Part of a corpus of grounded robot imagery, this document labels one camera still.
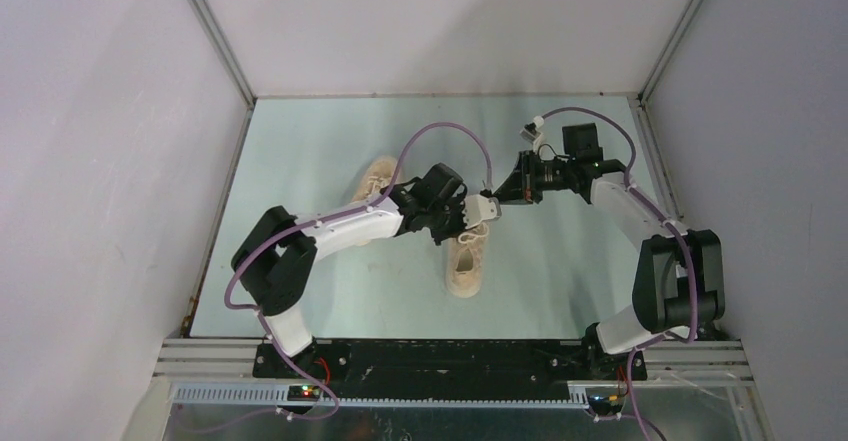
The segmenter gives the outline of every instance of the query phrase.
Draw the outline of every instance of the beige sneaker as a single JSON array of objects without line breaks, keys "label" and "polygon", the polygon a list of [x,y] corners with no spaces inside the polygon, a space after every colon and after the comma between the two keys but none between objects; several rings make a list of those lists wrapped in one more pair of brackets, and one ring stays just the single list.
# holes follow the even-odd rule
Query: beige sneaker
[{"label": "beige sneaker", "polygon": [[486,223],[469,229],[448,241],[448,272],[445,287],[454,296],[470,298],[483,284],[483,248],[489,237]]},{"label": "beige sneaker", "polygon": [[[362,175],[362,180],[359,181],[359,187],[356,188],[356,194],[353,195],[353,199],[350,202],[363,201],[368,196],[378,193],[381,189],[388,186],[392,181],[392,174],[394,174],[396,167],[397,159],[392,156],[380,156],[375,159],[368,166],[368,169],[365,170],[365,174]],[[398,173],[397,182],[403,182],[403,172]],[[365,246],[368,243],[370,241],[363,241],[357,244],[357,246]]]}]

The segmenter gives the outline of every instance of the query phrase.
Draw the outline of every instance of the aluminum frame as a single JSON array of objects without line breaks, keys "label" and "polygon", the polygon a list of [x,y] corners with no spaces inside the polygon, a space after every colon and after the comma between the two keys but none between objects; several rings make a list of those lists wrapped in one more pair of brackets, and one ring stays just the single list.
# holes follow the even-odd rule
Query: aluminum frame
[{"label": "aluminum frame", "polygon": [[[235,174],[235,168],[243,147],[244,134],[255,106],[256,96],[250,88],[230,47],[226,36],[215,20],[206,0],[187,0],[196,13],[198,20],[207,33],[210,42],[231,77],[236,89],[248,106],[244,128],[241,133],[239,148],[231,163],[229,180],[222,194],[220,209],[214,228],[211,243],[220,226],[221,215],[229,194],[230,185]],[[704,0],[689,0],[678,19],[666,45],[654,64],[651,73],[638,95],[630,95],[631,112],[636,121],[638,135],[645,150],[652,181],[656,188],[659,201],[663,207],[678,218],[683,218],[683,210],[679,206],[678,197],[674,193],[669,170],[660,152],[659,142],[651,125],[649,112],[645,104],[650,100],[656,86],[662,79],[666,66],[672,59],[684,35],[690,29],[692,22]],[[162,345],[159,359],[153,373],[148,394],[142,399],[136,413],[129,423],[123,439],[161,439],[165,431],[171,404],[177,400],[182,403],[204,402],[222,404],[256,404],[276,402],[277,395],[256,395],[258,397],[243,399],[218,399],[219,394],[203,394],[194,400],[189,399],[191,389],[209,389],[208,386],[227,386],[230,393],[277,393],[280,386],[300,383],[300,380],[257,380],[252,378],[253,358],[259,339],[182,339],[169,338]],[[637,388],[650,387],[683,387],[689,389],[725,388],[728,402],[734,408],[734,417],[742,439],[771,440],[773,435],[762,410],[762,403],[757,394],[754,378],[748,366],[742,345],[738,341],[728,342],[698,342],[693,345],[682,345],[674,342],[661,343],[644,352],[648,369],[648,380],[637,381]],[[569,383],[573,391],[580,394],[587,390],[614,387],[615,383],[605,381],[576,381]],[[552,403],[548,407],[575,407],[575,400],[563,403]],[[356,403],[377,403],[375,405],[390,406],[391,400],[345,400],[346,405],[356,406]]]},{"label": "aluminum frame", "polygon": [[250,120],[252,118],[253,108],[248,108],[242,120],[241,129],[239,130],[236,150],[233,152],[233,157],[230,160],[224,191],[221,193],[221,198],[218,200],[218,207],[215,211],[215,222],[212,224],[212,229],[210,229],[209,232],[209,238],[206,240],[206,247],[204,250],[204,253],[206,254],[203,257],[203,265],[197,275],[197,279],[194,282],[194,288],[191,291],[194,294],[189,298],[186,315],[183,317],[182,323],[180,323],[179,332],[182,336],[186,336],[188,334],[191,330],[191,323],[194,321],[194,313],[197,311],[197,302],[200,299],[200,290],[203,289],[203,280],[206,278],[206,271],[209,269],[209,263],[212,260],[212,249],[215,247],[215,241],[218,238],[218,231],[221,229],[221,220],[224,217],[224,209],[227,207],[227,201],[230,197],[230,189],[232,188],[233,180],[236,177],[236,169],[238,168],[239,161],[241,160],[241,153],[244,150],[244,140],[247,137],[248,129],[250,129]]},{"label": "aluminum frame", "polygon": [[[288,387],[302,384],[303,380],[252,377],[256,347],[261,341],[232,338],[166,339],[154,368],[151,388],[128,425],[124,439],[161,439],[173,403],[235,406],[311,404],[285,400]],[[699,341],[691,345],[668,341],[645,350],[644,357],[648,379],[634,382],[636,388],[695,389],[714,397],[720,396],[707,391],[708,388],[724,388],[740,438],[746,441],[774,439],[764,422],[762,404],[739,341]],[[381,408],[583,409],[587,406],[586,396],[592,390],[615,386],[616,383],[611,381],[569,382],[572,398],[560,402],[461,403],[343,398],[341,405]],[[329,401],[322,401],[321,404],[327,405]]]}]

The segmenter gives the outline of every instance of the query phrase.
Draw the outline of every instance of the purple cable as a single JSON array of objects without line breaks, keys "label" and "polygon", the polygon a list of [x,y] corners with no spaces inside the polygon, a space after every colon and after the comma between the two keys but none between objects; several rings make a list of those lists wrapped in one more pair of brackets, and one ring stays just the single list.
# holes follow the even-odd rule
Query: purple cable
[{"label": "purple cable", "polygon": [[[406,156],[409,153],[409,148],[412,147],[412,145],[415,143],[415,141],[418,140],[418,138],[421,137],[421,135],[423,135],[427,131],[434,129],[434,128],[454,128],[454,129],[458,129],[458,130],[464,132],[465,134],[467,134],[468,136],[470,136],[474,140],[474,142],[477,143],[477,146],[479,146],[480,150],[483,152],[483,157],[486,159],[486,185],[484,187],[486,189],[492,189],[492,159],[489,156],[489,151],[486,149],[486,145],[483,144],[483,140],[481,140],[476,134],[474,134],[473,131],[471,131],[470,129],[468,129],[465,126],[462,126],[460,124],[450,123],[450,122],[439,122],[439,123],[428,124],[427,126],[424,126],[420,130],[418,130],[415,134],[413,134],[412,137],[409,139],[409,141],[407,141],[406,145],[403,147],[403,149],[400,152],[400,156],[398,156],[397,166],[395,167],[394,173],[392,173],[391,181],[389,181],[388,186],[386,186],[386,188],[383,190],[383,192],[380,194],[380,196],[375,198],[374,201],[372,201],[369,205],[358,206],[356,208],[351,208],[349,210],[342,211],[342,212],[339,212],[339,213],[329,214],[329,215],[323,216],[323,217],[318,218],[318,219],[305,221],[305,222],[300,223],[296,226],[293,226],[289,229],[283,230],[282,232],[280,232],[280,233],[278,233],[274,236],[271,236],[264,243],[260,244],[258,248],[253,250],[253,252],[250,253],[250,255],[248,255],[247,258],[245,258],[244,261],[241,262],[241,264],[239,264],[238,268],[236,268],[235,272],[233,273],[233,277],[230,278],[229,283],[227,283],[227,287],[224,290],[224,305],[227,308],[233,309],[233,310],[252,309],[252,310],[256,311],[257,318],[259,319],[259,324],[262,325],[262,328],[268,334],[269,338],[271,339],[271,343],[274,346],[274,349],[277,350],[277,354],[280,355],[280,357],[283,359],[283,361],[294,372],[303,376],[305,379],[311,381],[313,384],[318,386],[323,392],[327,393],[327,395],[329,395],[330,398],[332,398],[332,400],[333,400],[333,409],[328,413],[320,414],[320,415],[317,415],[317,416],[306,416],[306,415],[292,413],[292,412],[288,412],[288,411],[283,410],[283,412],[286,413],[287,417],[291,417],[292,419],[303,419],[303,420],[307,420],[307,421],[317,421],[317,420],[320,420],[320,419],[329,418],[330,416],[334,415],[336,413],[336,411],[338,411],[339,404],[340,404],[339,398],[338,398],[338,396],[336,396],[336,393],[333,392],[332,389],[330,389],[329,386],[327,386],[323,382],[319,381],[318,379],[315,379],[314,377],[310,376],[306,371],[302,370],[299,366],[297,366],[294,363],[294,361],[291,360],[291,358],[286,356],[286,354],[283,352],[283,348],[280,346],[277,339],[275,337],[273,337],[273,335],[271,335],[271,328],[270,328],[270,326],[268,326],[268,322],[265,320],[265,317],[259,312],[259,306],[255,305],[255,304],[236,304],[236,303],[232,302],[233,290],[235,289],[236,283],[238,283],[239,279],[241,279],[241,277],[244,276],[244,273],[247,271],[247,268],[250,267],[250,265],[254,261],[256,261],[256,259],[262,253],[264,253],[265,250],[267,250],[271,246],[274,246],[275,244],[277,244],[279,241],[281,241],[286,236],[289,236],[289,235],[296,233],[298,231],[302,231],[306,228],[310,228],[310,227],[314,226],[315,223],[317,223],[318,221],[320,221],[322,223],[327,223],[327,222],[334,221],[334,220],[339,219],[339,218],[344,218],[346,216],[350,216],[351,214],[356,214],[356,213],[365,211],[366,209],[368,209],[368,206],[377,206],[378,204],[382,203],[386,198],[389,197],[389,194],[391,193],[392,188],[394,188],[395,184],[397,183],[397,178],[398,178],[398,175],[400,173],[401,166],[403,165],[403,161],[404,161],[404,159],[406,159]],[[180,423],[179,420],[176,420],[176,422],[180,426],[180,428],[185,430],[185,431],[190,431],[190,432],[193,432],[193,433],[196,433],[196,434],[207,434],[207,433],[213,433],[213,432],[216,432],[216,431],[220,431],[222,429],[226,429],[226,428],[228,428],[228,427],[230,427],[234,424],[237,424],[241,421],[252,418],[254,416],[257,416],[257,415],[260,415],[260,414],[265,414],[265,413],[272,413],[272,412],[274,412],[274,413],[277,412],[277,408],[258,409],[256,411],[251,411],[251,412],[249,412],[249,413],[247,413],[243,416],[240,416],[236,419],[230,420],[230,421],[228,421],[228,422],[226,422],[222,425],[214,426],[214,427],[211,427],[211,428],[202,428],[202,429],[198,429],[198,430],[194,430],[194,429],[187,428],[187,427],[183,426],[182,423]]]},{"label": "purple cable", "polygon": [[[600,416],[600,415],[596,414],[592,410],[592,408],[589,408],[589,409],[587,409],[586,411],[583,411],[583,412],[586,413],[586,415],[591,417],[592,419],[595,419],[597,417],[598,421],[619,421],[618,416],[614,416],[614,415]],[[622,419],[637,419],[636,416],[633,416],[632,414],[622,414],[621,417],[622,417]],[[653,429],[655,433],[657,433],[657,436],[659,436],[662,441],[668,441],[668,439],[665,437],[663,432],[660,431],[660,428],[658,428],[656,424],[650,422],[649,420],[647,420],[645,418],[642,418],[642,420],[645,421],[645,423],[648,426],[650,426],[651,429]]]},{"label": "purple cable", "polygon": [[[683,252],[683,259],[686,262],[686,279],[689,284],[689,335],[686,338],[681,338],[680,336],[677,336],[674,333],[670,334],[682,342],[694,342],[698,330],[698,286],[695,282],[695,267],[692,263],[692,253],[689,251],[689,246],[686,245],[686,241],[683,239],[683,235],[680,234],[680,231],[675,228],[673,224],[671,224],[671,220],[668,218],[668,216],[663,214],[662,210],[657,207],[657,205],[655,205],[653,201],[651,201],[644,193],[642,193],[638,187],[631,183],[630,171],[633,169],[633,165],[636,163],[636,145],[633,143],[633,138],[631,138],[630,135],[627,134],[627,131],[625,131],[624,128],[621,127],[621,125],[619,125],[612,119],[608,118],[607,116],[604,116],[603,114],[597,111],[593,111],[587,108],[579,108],[575,106],[557,108],[553,111],[543,114],[542,119],[547,119],[555,114],[564,113],[568,111],[574,111],[594,116],[615,128],[619,133],[621,133],[622,136],[624,136],[624,139],[627,140],[627,144],[630,146],[630,161],[628,161],[627,166],[624,168],[625,188],[628,192],[632,193],[633,197],[636,198],[636,200],[639,201],[639,203],[642,204],[646,209],[648,209],[660,223],[662,223],[662,225],[671,233],[672,236],[674,236],[675,241],[677,241],[678,246],[680,246],[680,250]],[[633,383],[631,381],[632,364],[633,358],[636,356],[637,351],[641,351],[649,346],[653,346],[654,344],[662,341],[663,339],[663,334],[660,334],[652,338],[651,340],[639,346],[636,346],[635,348],[633,348],[632,351],[630,351],[630,355],[627,358],[627,388],[630,391],[630,400],[633,404],[634,418],[639,423],[639,428],[642,430],[642,434],[645,435],[645,439],[647,440],[650,440],[651,437],[648,434],[648,429],[645,427],[647,420],[643,419],[642,416],[639,414],[639,406],[636,403],[636,394],[634,392]],[[651,425],[656,430],[656,427],[653,426],[652,423],[647,421],[647,424]]]},{"label": "purple cable", "polygon": [[663,335],[658,335],[649,341],[646,341],[639,346],[636,346],[632,350],[630,350],[630,354],[627,355],[627,379],[625,382],[627,383],[627,392],[628,396],[630,396],[630,405],[633,406],[633,416],[636,418],[636,422],[639,423],[639,428],[642,430],[642,434],[645,435],[645,439],[650,441],[651,435],[648,434],[648,428],[645,427],[645,419],[639,413],[639,403],[636,402],[636,390],[633,389],[633,360],[636,358],[636,353],[647,348],[653,346],[660,341],[662,341]]}]

